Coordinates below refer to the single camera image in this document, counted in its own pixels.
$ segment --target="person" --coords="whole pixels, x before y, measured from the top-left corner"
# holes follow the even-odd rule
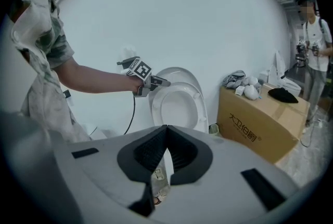
[[[70,89],[94,94],[136,92],[143,85],[135,76],[79,65],[66,40],[54,0],[15,0],[6,18],[11,44],[37,72],[21,112],[46,129],[60,132],[67,142],[90,138],[69,109],[60,82]]]
[[[300,0],[299,6],[307,20],[303,25],[308,52],[303,99],[310,103],[306,119],[306,127],[309,127],[326,84],[329,56],[332,55],[333,48],[328,24],[316,16],[314,4],[310,0]]]

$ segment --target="floor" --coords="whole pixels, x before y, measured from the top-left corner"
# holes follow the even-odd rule
[[[305,70],[305,67],[294,67],[286,73],[286,77],[303,88]],[[329,93],[330,88],[327,86],[318,103],[314,122],[296,147],[276,164],[300,187],[320,177],[333,158],[333,120],[329,120],[329,116],[332,116],[332,98]]]

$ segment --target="white backdrop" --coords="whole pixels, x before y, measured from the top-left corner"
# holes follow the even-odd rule
[[[79,64],[116,72],[120,49],[129,44],[153,73],[184,67],[201,85],[210,124],[227,74],[241,69],[258,76],[276,50],[289,67],[286,14],[275,0],[62,0],[60,9]],[[80,123],[125,132],[133,110],[130,92],[71,93]],[[137,99],[136,110],[130,132],[153,125],[148,99]]]

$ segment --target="camouflage shirt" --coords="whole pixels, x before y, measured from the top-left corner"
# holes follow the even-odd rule
[[[90,140],[75,120],[53,70],[74,54],[69,46],[54,0],[21,0],[28,8],[14,24],[11,39],[20,51],[28,51],[29,64],[37,72],[25,98],[22,113],[47,129],[60,132],[67,142]]]

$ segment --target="hand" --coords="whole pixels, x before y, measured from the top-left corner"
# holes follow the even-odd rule
[[[317,56],[322,56],[323,55],[323,51],[322,50],[319,50],[318,52],[317,52]]]
[[[131,91],[136,93],[140,86],[144,85],[144,82],[137,76],[129,76],[129,79],[131,80]]]

